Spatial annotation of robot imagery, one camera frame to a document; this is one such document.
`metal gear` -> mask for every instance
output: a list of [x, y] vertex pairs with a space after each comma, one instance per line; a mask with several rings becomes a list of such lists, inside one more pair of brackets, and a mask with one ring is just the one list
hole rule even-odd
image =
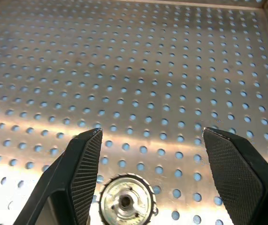
[[157, 211], [152, 187], [133, 173], [119, 174], [104, 185], [99, 208], [106, 225], [145, 225]]

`perforated metal sheet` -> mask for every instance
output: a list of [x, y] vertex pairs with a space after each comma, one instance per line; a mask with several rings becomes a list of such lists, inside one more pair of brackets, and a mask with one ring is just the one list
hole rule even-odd
[[268, 161], [267, 30], [262, 10], [3, 1], [0, 223], [72, 136], [102, 127], [95, 195], [136, 173], [157, 193], [153, 224], [231, 224], [201, 127], [248, 137]]

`center hole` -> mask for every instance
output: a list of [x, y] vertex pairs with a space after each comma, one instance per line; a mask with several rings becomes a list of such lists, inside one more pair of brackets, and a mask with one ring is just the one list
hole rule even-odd
[[127, 208], [129, 208], [129, 206], [131, 204], [131, 199], [128, 196], [123, 196], [123, 197], [121, 197], [120, 203], [124, 209], [127, 209]]

